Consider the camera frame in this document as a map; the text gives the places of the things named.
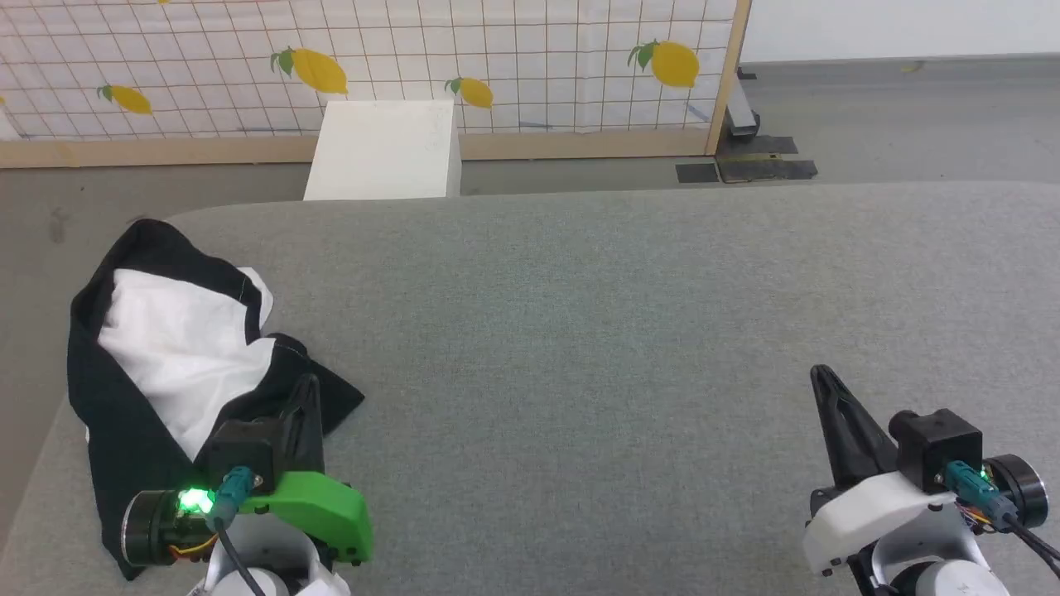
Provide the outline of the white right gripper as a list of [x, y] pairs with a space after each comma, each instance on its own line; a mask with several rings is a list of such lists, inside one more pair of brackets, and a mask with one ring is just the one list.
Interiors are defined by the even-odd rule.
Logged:
[[832, 569], [834, 560], [866, 547], [874, 577], [897, 576], [928, 559], [960, 560], [962, 516], [955, 495], [928, 494], [896, 472], [897, 446], [836, 371], [815, 365], [810, 378], [834, 487], [849, 490], [822, 505], [807, 525], [802, 553], [809, 569]]

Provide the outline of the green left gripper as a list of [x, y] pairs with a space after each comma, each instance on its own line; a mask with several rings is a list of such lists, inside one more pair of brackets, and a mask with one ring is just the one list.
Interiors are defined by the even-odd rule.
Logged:
[[250, 516], [280, 518], [335, 553], [337, 561], [361, 565], [374, 553], [373, 524], [359, 490], [325, 475], [320, 384], [313, 373], [295, 382], [279, 416], [284, 473], [275, 490], [254, 494], [238, 508]]

